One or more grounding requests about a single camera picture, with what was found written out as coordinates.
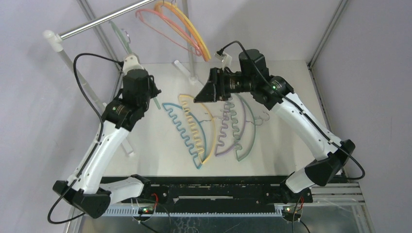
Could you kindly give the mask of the teal wavy hanger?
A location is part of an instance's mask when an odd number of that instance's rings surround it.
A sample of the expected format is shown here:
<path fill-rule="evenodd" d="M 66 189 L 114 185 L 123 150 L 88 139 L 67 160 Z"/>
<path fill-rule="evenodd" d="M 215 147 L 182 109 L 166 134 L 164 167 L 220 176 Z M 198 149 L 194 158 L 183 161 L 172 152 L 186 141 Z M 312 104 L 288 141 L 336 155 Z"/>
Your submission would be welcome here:
<path fill-rule="evenodd" d="M 256 118 L 253 114 L 253 111 L 252 111 L 250 105 L 239 94 L 236 94 L 235 96 L 239 99 L 242 110 L 244 110 L 244 124 L 246 124 L 248 122 L 247 121 L 247 114 L 246 114 L 246 110 L 248 110 L 249 114 L 252 117 L 252 122 L 251 123 L 253 125 L 253 136 L 252 136 L 251 145 L 249 145 L 248 148 L 243 152 L 243 147 L 242 147 L 242 144 L 240 143 L 241 138 L 243 136 L 243 133 L 241 132 L 240 128 L 238 127 L 239 120 L 237 118 L 237 112 L 235 110 L 235 104 L 233 103 L 232 99 L 227 101 L 227 103 L 229 105 L 229 119 L 230 119 L 230 122 L 231 122 L 231 131 L 232 131 L 232 138 L 233 138 L 233 150 L 234 150 L 234 153 L 235 153 L 236 160 L 238 162 L 241 162 L 252 151 L 252 148 L 253 148 L 253 145 L 254 145 L 255 139 L 256 139 L 257 126 L 256 126 Z"/>

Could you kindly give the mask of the pink hanger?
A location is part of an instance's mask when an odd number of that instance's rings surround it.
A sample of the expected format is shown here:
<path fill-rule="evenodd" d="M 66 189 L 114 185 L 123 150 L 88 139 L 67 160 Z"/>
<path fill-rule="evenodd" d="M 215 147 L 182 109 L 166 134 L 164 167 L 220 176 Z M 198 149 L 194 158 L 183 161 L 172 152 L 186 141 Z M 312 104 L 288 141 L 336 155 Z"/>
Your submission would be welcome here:
<path fill-rule="evenodd" d="M 189 50 L 188 47 L 184 47 L 183 45 L 177 43 L 176 41 L 174 41 L 173 39 L 171 39 L 170 37 L 165 35 L 163 32 L 161 32 L 160 30 L 157 30 L 156 28 L 152 27 L 149 23 L 147 23 L 145 21 L 144 17 L 143 17 L 143 14 L 142 14 L 143 12 L 151 13 L 153 15 L 156 15 L 163 22 L 165 22 L 170 28 L 172 28 L 181 38 L 183 38 L 186 42 L 189 43 L 189 46 L 191 46 L 194 49 L 194 52 L 191 52 L 192 54 L 195 54 L 196 56 L 203 56 L 204 55 L 202 49 L 200 48 L 200 45 L 194 39 L 192 39 L 191 36 L 189 36 L 179 25 L 177 25 L 174 21 L 169 19 L 167 16 L 164 16 L 163 14 L 161 14 L 161 13 L 155 11 L 155 10 L 148 9 L 148 8 L 143 8 L 143 9 L 135 11 L 135 17 L 138 18 L 142 23 L 144 23 L 146 26 L 148 26 L 152 30 L 156 31 L 157 33 L 161 34 L 162 36 L 164 36 L 165 38 L 167 38 L 168 40 L 170 40 L 174 44 L 176 44 L 176 45 L 180 46 L 181 48 L 188 51 Z"/>

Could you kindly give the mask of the yellow smooth hanger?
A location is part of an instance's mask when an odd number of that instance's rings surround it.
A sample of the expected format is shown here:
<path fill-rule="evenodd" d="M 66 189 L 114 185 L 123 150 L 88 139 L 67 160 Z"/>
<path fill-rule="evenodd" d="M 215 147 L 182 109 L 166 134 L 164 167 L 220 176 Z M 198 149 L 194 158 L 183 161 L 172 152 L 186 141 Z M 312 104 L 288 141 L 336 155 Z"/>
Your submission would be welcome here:
<path fill-rule="evenodd" d="M 204 60 L 206 62 L 209 61 L 211 59 L 211 55 L 209 53 L 209 50 L 208 50 L 206 44 L 204 43 L 202 37 L 198 33 L 197 29 L 194 27 L 192 22 L 189 20 L 189 17 L 186 16 L 177 7 L 176 4 L 172 4 L 170 2 L 159 1 L 158 3 L 155 4 L 154 10 L 162 14 L 163 13 L 162 7 L 169 9 L 171 12 L 173 12 L 180 19 L 180 21 L 184 24 L 186 29 L 189 30 L 189 33 L 193 36 L 194 40 L 196 41 L 196 43 L 197 43 L 197 45 L 198 45 L 198 47 L 201 51 L 200 53 L 201 53 L 202 57 L 204 58 Z"/>

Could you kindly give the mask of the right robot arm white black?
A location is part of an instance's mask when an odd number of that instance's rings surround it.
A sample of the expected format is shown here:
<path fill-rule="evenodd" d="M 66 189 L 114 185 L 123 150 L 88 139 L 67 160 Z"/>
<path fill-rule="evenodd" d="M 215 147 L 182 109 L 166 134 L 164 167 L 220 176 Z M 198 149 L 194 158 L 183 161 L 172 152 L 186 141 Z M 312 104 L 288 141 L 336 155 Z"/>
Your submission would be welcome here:
<path fill-rule="evenodd" d="M 195 97 L 195 103 L 228 100 L 232 94 L 250 93 L 253 99 L 284 120 L 303 140 L 314 161 L 282 182 L 281 197 L 295 201 L 313 185 L 325 186 L 352 159 L 355 144 L 326 129 L 303 104 L 293 87 L 281 76 L 269 73 L 263 54 L 249 49 L 239 54 L 240 71 L 227 67 L 231 56 L 220 50 L 215 56 L 221 68 L 211 68 L 209 78 Z"/>

